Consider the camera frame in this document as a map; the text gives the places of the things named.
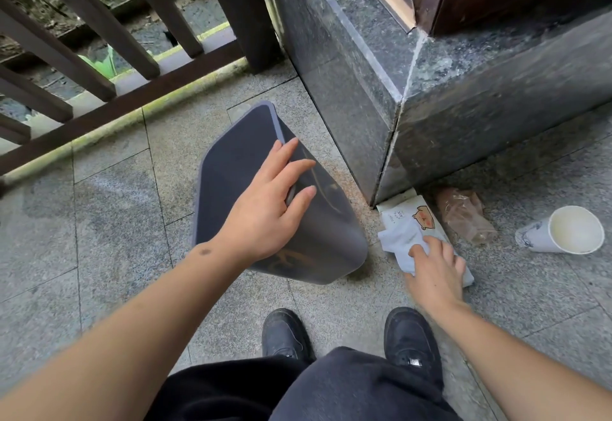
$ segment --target metal fence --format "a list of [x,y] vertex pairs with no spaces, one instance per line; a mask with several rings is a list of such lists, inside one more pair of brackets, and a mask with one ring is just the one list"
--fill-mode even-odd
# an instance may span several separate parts
[[0,114],[0,138],[19,144],[0,155],[0,176],[241,57],[254,73],[282,58],[264,0],[218,0],[229,28],[203,41],[172,0],[147,0],[181,46],[159,62],[100,0],[63,1],[134,70],[109,81],[10,1],[0,0],[0,31],[102,101],[75,117],[64,100],[0,65],[1,93],[62,123],[32,138],[29,126]]

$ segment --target gray trash bin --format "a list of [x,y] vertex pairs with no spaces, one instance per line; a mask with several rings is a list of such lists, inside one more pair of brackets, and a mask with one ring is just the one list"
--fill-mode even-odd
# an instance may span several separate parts
[[[212,239],[221,229],[234,202],[247,188],[276,139],[287,142],[294,134],[276,114],[274,105],[262,101],[210,147],[200,165],[193,217],[194,245]],[[302,142],[293,159],[312,158]],[[251,269],[329,284],[359,268],[368,254],[368,242],[340,185],[317,162],[289,191],[310,185],[317,195],[295,235],[278,254],[258,261]]]

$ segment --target cup rim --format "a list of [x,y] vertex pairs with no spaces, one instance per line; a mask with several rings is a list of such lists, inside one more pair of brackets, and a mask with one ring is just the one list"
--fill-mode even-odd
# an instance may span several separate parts
[[[599,244],[597,245],[597,247],[595,247],[595,248],[593,248],[593,249],[591,249],[591,250],[589,250],[589,251],[587,251],[587,252],[574,252],[574,251],[568,250],[568,249],[566,249],[566,248],[563,248],[562,246],[560,246],[560,245],[557,243],[557,241],[556,241],[556,240],[555,240],[555,238],[553,237],[553,233],[551,232],[551,226],[553,225],[553,217],[554,217],[555,215],[557,215],[557,214],[558,214],[558,212],[560,212],[560,211],[562,211],[562,210],[564,210],[564,209],[566,209],[566,208],[580,208],[581,210],[586,211],[586,212],[587,212],[587,213],[588,213],[590,216],[592,216],[592,217],[593,217],[593,219],[594,219],[594,220],[597,222],[597,225],[599,226],[599,229],[600,229],[600,231],[601,231],[601,241],[599,242]],[[580,205],[565,205],[565,206],[563,206],[563,207],[559,207],[559,208],[557,208],[557,209],[556,209],[556,210],[555,210],[555,211],[554,211],[554,212],[553,212],[553,213],[550,215],[550,217],[548,218],[548,220],[549,220],[549,221],[548,221],[548,237],[550,238],[550,240],[552,240],[552,241],[553,241],[553,243],[555,244],[555,246],[556,246],[556,247],[557,247],[559,250],[561,250],[562,252],[565,252],[565,253],[571,253],[572,255],[588,255],[588,254],[590,254],[590,253],[593,253],[593,252],[595,252],[595,251],[599,250],[599,249],[601,248],[601,246],[603,245],[603,241],[606,239],[606,231],[605,231],[605,229],[603,229],[603,225],[601,224],[601,221],[599,221],[599,218],[598,218],[598,217],[597,217],[597,216],[596,216],[596,215],[595,215],[595,214],[594,214],[592,211],[590,211],[588,208],[584,208],[584,207],[582,207],[582,206],[580,206]]]

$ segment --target white paper cup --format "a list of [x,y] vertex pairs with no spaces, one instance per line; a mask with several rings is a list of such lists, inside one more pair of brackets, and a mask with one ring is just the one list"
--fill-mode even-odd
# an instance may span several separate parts
[[601,222],[589,210],[576,205],[557,208],[543,220],[516,230],[514,239],[533,252],[593,253],[605,237]]

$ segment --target sneaker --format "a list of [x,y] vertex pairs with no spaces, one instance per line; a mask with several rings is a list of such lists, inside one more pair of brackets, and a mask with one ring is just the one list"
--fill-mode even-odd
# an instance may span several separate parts
[[391,310],[384,325],[384,354],[389,362],[406,367],[444,390],[436,338],[429,323],[415,309]]
[[271,312],[264,321],[261,333],[263,355],[283,355],[311,362],[313,351],[306,328],[290,309],[279,308]]

